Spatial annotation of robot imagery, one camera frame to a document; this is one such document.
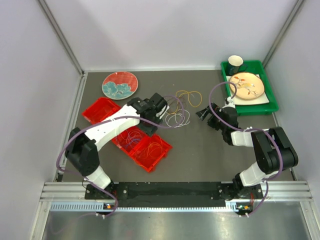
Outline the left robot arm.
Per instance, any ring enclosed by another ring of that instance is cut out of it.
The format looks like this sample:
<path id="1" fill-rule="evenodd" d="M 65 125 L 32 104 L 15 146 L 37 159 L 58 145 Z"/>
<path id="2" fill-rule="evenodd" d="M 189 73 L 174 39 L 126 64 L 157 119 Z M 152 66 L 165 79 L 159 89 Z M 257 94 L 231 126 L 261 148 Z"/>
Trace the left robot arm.
<path id="1" fill-rule="evenodd" d="M 99 151 L 131 127 L 137 126 L 152 136 L 161 126 L 167 109 L 167 101 L 158 93 L 146 99 L 135 97 L 103 121 L 82 130 L 74 128 L 64 147 L 64 156 L 85 180 L 96 186 L 98 195 L 109 198 L 114 191 L 113 181 L 101 167 Z"/>

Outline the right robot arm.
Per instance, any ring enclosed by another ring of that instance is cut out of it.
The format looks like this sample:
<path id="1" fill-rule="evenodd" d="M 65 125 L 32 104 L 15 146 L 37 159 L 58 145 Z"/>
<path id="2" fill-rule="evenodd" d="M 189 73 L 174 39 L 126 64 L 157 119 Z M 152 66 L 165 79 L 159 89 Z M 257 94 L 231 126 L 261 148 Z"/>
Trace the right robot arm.
<path id="1" fill-rule="evenodd" d="M 207 125 L 216 131 L 221 131 L 223 140 L 230 146 L 253 148 L 256 162 L 248 169 L 238 173 L 232 179 L 232 196 L 245 198 L 252 191 L 252 187 L 262 180 L 273 178 L 279 172 L 295 167 L 298 154 L 291 144 L 282 127 L 264 130 L 239 128 L 238 113 L 231 104 L 219 107 L 211 103 L 205 109 L 196 112 L 200 120 L 208 115 Z"/>

